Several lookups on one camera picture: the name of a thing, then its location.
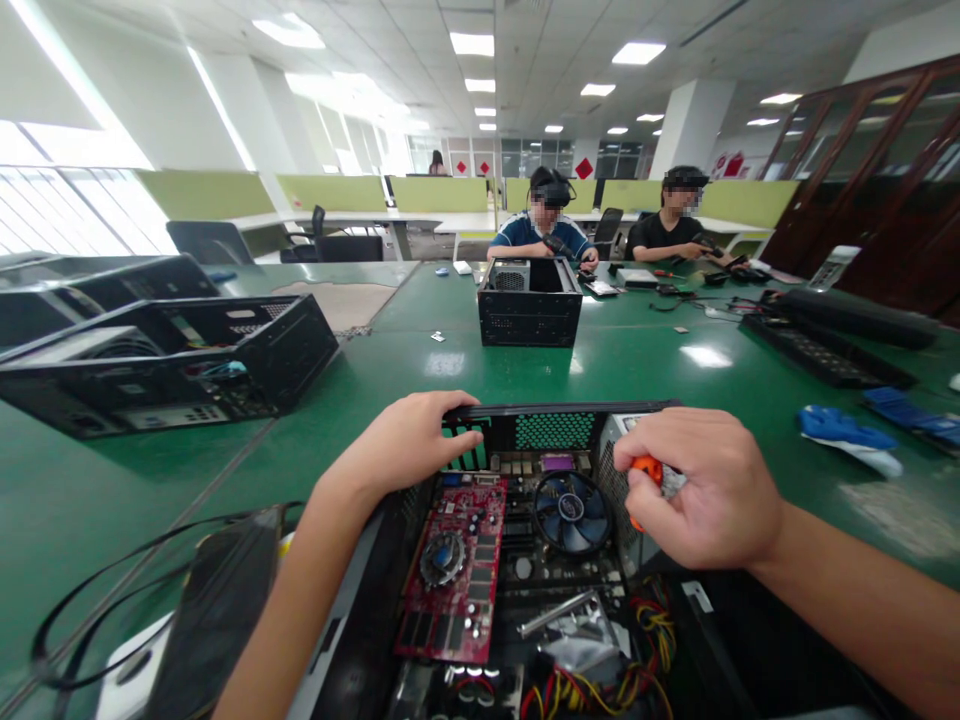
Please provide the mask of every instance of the blue polo shirt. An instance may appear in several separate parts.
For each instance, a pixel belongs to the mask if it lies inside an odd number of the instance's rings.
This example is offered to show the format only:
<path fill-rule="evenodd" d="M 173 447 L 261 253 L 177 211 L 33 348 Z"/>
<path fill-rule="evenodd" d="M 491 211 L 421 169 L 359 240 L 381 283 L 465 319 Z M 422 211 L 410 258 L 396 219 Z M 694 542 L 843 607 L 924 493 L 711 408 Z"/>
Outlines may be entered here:
<path fill-rule="evenodd" d="M 566 215 L 561 215 L 557 218 L 557 224 L 554 226 L 553 232 L 549 234 L 570 248 L 578 260 L 583 256 L 584 252 L 593 247 L 593 244 L 587 240 L 587 236 L 584 235 L 583 230 Z M 511 217 L 501 226 L 500 232 L 497 233 L 497 236 L 490 245 L 519 247 L 521 245 L 532 245 L 541 240 L 543 240 L 543 233 L 540 232 L 536 223 L 533 222 L 533 218 L 530 217 L 530 212 L 524 210 Z"/>

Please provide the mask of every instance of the red diamond sign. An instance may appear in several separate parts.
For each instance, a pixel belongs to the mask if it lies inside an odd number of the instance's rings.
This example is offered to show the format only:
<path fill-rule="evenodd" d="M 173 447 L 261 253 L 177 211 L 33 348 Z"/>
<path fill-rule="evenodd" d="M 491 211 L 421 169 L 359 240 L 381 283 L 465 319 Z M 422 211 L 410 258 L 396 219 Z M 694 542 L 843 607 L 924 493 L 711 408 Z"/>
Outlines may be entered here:
<path fill-rule="evenodd" d="M 577 175 L 580 176 L 581 180 L 586 180 L 590 177 L 590 173 L 593 172 L 593 165 L 590 164 L 590 161 L 586 158 L 583 159 L 579 165 L 577 165 Z"/>

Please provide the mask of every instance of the blue fan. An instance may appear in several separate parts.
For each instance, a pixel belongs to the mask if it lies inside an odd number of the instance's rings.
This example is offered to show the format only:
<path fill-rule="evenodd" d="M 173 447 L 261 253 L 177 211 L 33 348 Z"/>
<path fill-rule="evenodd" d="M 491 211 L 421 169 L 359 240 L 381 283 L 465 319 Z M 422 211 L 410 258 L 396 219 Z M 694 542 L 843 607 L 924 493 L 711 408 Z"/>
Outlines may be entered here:
<path fill-rule="evenodd" d="M 610 537 L 610 507 L 600 488 L 578 472 L 544 475 L 533 493 L 533 507 L 540 534 L 568 555 L 588 555 Z"/>

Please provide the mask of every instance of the circuit board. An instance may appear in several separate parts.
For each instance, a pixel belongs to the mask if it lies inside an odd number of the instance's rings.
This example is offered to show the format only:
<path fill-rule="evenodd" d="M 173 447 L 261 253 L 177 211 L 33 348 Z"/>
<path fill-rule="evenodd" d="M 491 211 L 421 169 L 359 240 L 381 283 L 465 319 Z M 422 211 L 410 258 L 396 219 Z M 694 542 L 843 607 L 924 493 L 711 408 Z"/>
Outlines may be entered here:
<path fill-rule="evenodd" d="M 506 493 L 498 475 L 447 476 L 404 590 L 396 654 L 487 662 Z"/>

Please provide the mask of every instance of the wooden cabinet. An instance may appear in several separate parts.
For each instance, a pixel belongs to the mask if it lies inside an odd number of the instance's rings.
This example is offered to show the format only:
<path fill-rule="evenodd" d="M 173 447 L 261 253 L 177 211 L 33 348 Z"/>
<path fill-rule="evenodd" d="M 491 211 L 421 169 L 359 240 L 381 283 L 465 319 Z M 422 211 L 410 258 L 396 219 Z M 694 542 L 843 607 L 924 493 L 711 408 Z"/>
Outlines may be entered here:
<path fill-rule="evenodd" d="M 856 245 L 839 287 L 945 311 L 960 292 L 940 271 L 960 262 L 958 132 L 957 57 L 803 98 L 764 171 L 800 184 L 763 259 L 809 278 L 834 247 Z"/>

